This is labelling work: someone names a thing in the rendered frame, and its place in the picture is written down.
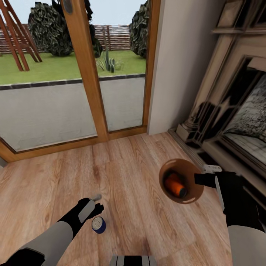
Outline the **can of soda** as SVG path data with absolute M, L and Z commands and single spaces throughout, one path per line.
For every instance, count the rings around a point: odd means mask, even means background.
M 176 182 L 180 183 L 181 185 L 183 185 L 183 183 L 180 181 L 178 175 L 177 175 L 175 172 L 171 172 L 171 173 L 169 173 L 169 174 L 166 176 L 166 178 L 171 178 L 171 179 L 173 179 L 174 181 L 176 181 Z
M 92 229 L 97 232 L 98 234 L 101 234 L 106 229 L 106 223 L 104 219 L 100 216 L 95 217 L 92 221 Z
M 164 186 L 166 189 L 168 189 L 171 193 L 173 193 L 177 197 L 184 197 L 186 195 L 186 189 L 184 183 L 183 185 L 181 185 L 180 183 L 174 181 L 171 178 L 166 178 Z

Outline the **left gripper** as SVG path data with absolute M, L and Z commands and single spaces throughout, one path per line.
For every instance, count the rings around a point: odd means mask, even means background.
M 103 210 L 104 210 L 103 205 L 100 205 L 100 203 L 96 204 L 96 205 L 95 205 L 95 210 L 94 210 L 94 212 L 93 212 L 92 215 L 91 215 L 89 218 L 87 218 L 87 219 L 91 219 L 91 218 L 93 218 L 93 217 L 96 217 L 97 215 L 101 214 Z

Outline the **trash can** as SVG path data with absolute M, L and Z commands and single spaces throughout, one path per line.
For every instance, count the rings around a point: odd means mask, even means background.
M 175 172 L 184 183 L 186 189 L 184 197 L 177 197 L 165 188 L 166 176 L 171 172 Z M 199 200 L 204 192 L 204 185 L 195 184 L 194 174 L 202 174 L 196 165 L 186 159 L 174 158 L 162 165 L 158 174 L 159 185 L 163 193 L 173 202 L 183 205 L 192 204 Z

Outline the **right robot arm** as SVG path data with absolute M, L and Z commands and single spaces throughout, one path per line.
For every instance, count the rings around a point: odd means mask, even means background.
M 205 164 L 202 174 L 194 174 L 195 184 L 214 187 L 226 216 L 233 266 L 266 266 L 266 234 L 255 202 L 243 191 L 235 172 Z

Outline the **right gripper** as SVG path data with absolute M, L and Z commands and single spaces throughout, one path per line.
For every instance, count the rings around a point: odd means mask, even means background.
M 212 174 L 194 174 L 195 184 L 212 187 L 208 181 L 210 175 Z

